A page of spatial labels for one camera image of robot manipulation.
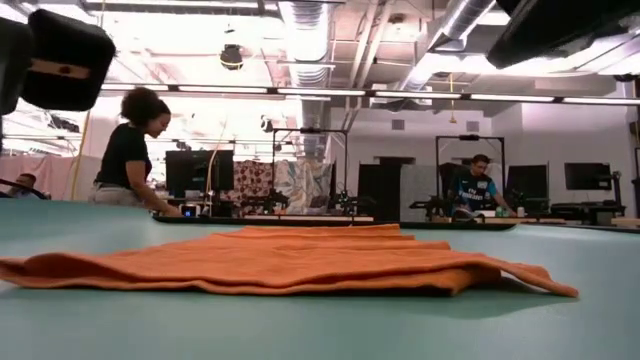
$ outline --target curly hair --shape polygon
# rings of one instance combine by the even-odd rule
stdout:
[[[122,99],[120,114],[134,126],[144,128],[151,120],[162,114],[171,114],[171,111],[155,91],[137,87]]]

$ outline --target man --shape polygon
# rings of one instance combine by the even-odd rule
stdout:
[[[27,187],[29,189],[33,189],[33,186],[36,183],[36,177],[33,174],[20,174],[20,176],[18,176],[18,178],[16,179],[15,183],[22,185],[24,187]],[[33,198],[33,199],[38,199],[38,197],[28,191],[28,190],[24,190],[18,187],[12,187],[8,192],[7,195],[16,198],[16,199],[29,199],[29,198]]]
[[[509,207],[498,190],[493,180],[485,175],[489,158],[486,155],[478,154],[471,160],[471,168],[454,175],[449,193],[449,200],[454,200],[455,208],[464,208],[468,211],[478,211],[493,198],[498,205],[509,212],[509,216],[515,217],[517,214]]]

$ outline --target black t-shirt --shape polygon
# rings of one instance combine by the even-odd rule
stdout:
[[[485,174],[473,176],[471,170],[458,172],[451,182],[449,191],[456,196],[456,205],[466,205],[471,211],[482,210],[491,204],[491,199],[498,192],[496,184]]]
[[[131,189],[125,166],[128,161],[144,161],[145,177],[151,172],[151,160],[147,152],[147,143],[144,142],[144,133],[129,124],[120,124],[111,133],[96,182]]]

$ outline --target person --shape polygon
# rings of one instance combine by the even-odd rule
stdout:
[[[125,95],[120,114],[129,122],[111,133],[89,202],[146,207],[165,216],[182,216],[147,186],[151,160],[144,136],[157,138],[167,129],[169,107],[154,91],[138,87]]]
[[[455,200],[454,210],[463,208],[467,211],[482,210],[491,199],[509,212],[509,216],[517,214],[504,201],[504,198],[496,189],[496,184],[485,174],[489,158],[478,154],[471,160],[471,167],[454,175],[448,191],[449,200]]]
[[[22,185],[29,189],[33,189],[33,186],[36,184],[37,178],[33,174],[24,173],[20,174],[18,178],[16,178],[15,183],[18,185]],[[7,195],[11,196],[15,199],[39,199],[34,193],[29,190],[25,190],[19,187],[12,187],[7,192]]]

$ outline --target white wall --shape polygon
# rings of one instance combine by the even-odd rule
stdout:
[[[332,109],[332,127],[339,128],[344,117],[342,109]],[[491,135],[491,119],[484,118],[480,111],[455,112],[456,124],[450,123],[451,113],[442,112],[437,115],[430,111],[402,111],[392,114],[386,110],[363,109],[349,133],[349,161],[347,189],[352,194],[358,191],[358,172],[360,164],[374,164],[376,157],[402,156],[416,158],[418,165],[435,165],[436,135],[467,134],[466,121],[480,122],[480,135]],[[392,131],[391,119],[405,120],[405,131]],[[445,163],[454,157],[470,157],[484,153],[492,158],[499,158],[499,151],[486,142],[460,142],[442,140],[440,162]],[[327,161],[337,161],[336,181],[339,185],[344,176],[344,149],[335,141],[328,144]]]
[[[613,97],[622,97],[616,92]],[[492,129],[505,136],[507,164],[537,165],[549,162],[552,202],[613,199],[613,192],[569,191],[564,177],[565,162],[610,163],[622,172],[621,195],[627,214],[635,214],[632,137],[627,111],[620,106],[519,104],[495,116]]]

